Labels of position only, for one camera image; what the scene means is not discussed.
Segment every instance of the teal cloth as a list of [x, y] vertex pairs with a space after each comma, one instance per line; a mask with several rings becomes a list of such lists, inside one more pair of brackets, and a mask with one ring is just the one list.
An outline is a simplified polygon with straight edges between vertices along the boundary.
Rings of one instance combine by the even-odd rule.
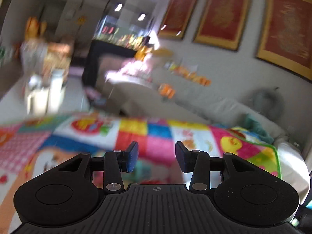
[[250, 114], [246, 114], [241, 127], [248, 129], [250, 132], [258, 134], [259, 139], [268, 144], [272, 144], [274, 142], [274, 138], [270, 136], [269, 133], [263, 129], [260, 123], [256, 121]]

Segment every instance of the black ribbed plate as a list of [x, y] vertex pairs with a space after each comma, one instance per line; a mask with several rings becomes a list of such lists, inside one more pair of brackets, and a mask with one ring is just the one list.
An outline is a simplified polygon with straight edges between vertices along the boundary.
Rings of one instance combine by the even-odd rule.
[[285, 223], [254, 228], [224, 217], [206, 195], [190, 193], [185, 185], [130, 185], [121, 194], [108, 195], [87, 219], [66, 227], [23, 224], [15, 234], [264, 234], [300, 233]]

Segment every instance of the yellow chick print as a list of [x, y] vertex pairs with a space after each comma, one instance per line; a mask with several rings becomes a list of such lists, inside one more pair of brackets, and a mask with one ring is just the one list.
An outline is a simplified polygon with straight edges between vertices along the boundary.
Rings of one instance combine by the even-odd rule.
[[230, 152], [236, 154], [242, 146], [241, 140], [233, 136], [223, 136], [220, 140], [221, 148], [224, 152]]

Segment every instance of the metal screw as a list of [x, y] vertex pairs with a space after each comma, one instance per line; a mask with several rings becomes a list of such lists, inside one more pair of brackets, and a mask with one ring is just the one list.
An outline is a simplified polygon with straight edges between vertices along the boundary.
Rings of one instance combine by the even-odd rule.
[[195, 183], [194, 185], [192, 185], [192, 188], [197, 191], [204, 191], [207, 189], [207, 185], [204, 183]]
[[106, 189], [110, 191], [118, 191], [121, 189], [121, 185], [117, 183], [110, 183], [106, 186]]

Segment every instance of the framed picture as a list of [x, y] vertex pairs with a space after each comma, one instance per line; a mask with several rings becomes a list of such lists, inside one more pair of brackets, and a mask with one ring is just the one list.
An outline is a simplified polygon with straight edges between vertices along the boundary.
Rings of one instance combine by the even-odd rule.
[[195, 43], [237, 51], [250, 0], [207, 0]]
[[266, 0], [257, 57], [312, 79], [312, 0]]
[[181, 40], [197, 0], [170, 0], [158, 37]]

